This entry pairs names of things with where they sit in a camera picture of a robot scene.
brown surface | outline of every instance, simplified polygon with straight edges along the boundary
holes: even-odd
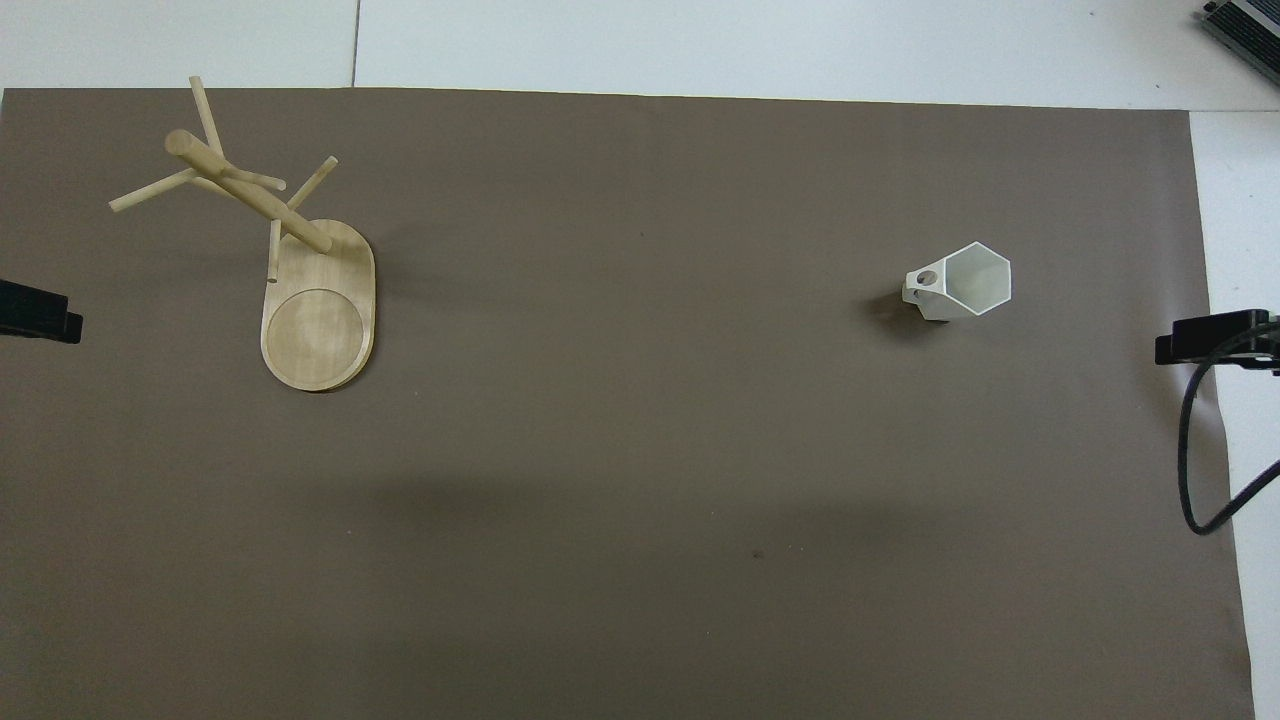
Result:
[[[1184,113],[215,90],[378,258],[307,395],[265,222],[106,208],[188,91],[4,100],[0,273],[86,324],[0,338],[0,716],[1252,714],[1151,363],[1206,311]],[[1014,300],[920,320],[973,240]]]

